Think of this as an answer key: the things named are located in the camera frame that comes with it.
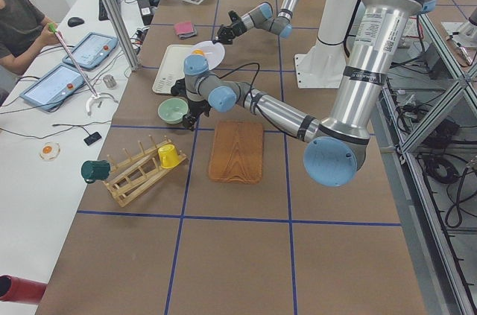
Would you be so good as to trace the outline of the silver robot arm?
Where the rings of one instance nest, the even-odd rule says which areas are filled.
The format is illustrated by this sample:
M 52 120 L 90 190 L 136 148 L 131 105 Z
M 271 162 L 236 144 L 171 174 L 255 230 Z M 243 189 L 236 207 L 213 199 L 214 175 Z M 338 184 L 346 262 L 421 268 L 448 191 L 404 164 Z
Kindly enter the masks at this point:
M 190 54 L 183 63 L 184 78 L 171 90 L 188 102 L 183 125 L 192 129 L 199 116 L 211 109 L 227 112 L 242 106 L 307 144 L 303 163 L 315 182 L 344 185 L 365 161 L 370 114 L 406 23 L 431 11 L 436 1 L 326 0 L 317 42 L 296 64 L 307 86 L 337 91 L 331 113 L 321 120 L 250 83 L 224 80 L 214 74 L 205 57 Z
M 270 3 L 263 2 L 255 8 L 239 16 L 235 11 L 228 12 L 231 23 L 222 25 L 212 40 L 222 45 L 232 45 L 233 40 L 245 34 L 253 28 L 261 29 L 282 38 L 287 38 L 291 31 L 291 20 L 294 15 L 294 8 L 299 0 L 283 0 L 282 6 L 276 16 L 273 16 L 273 8 Z

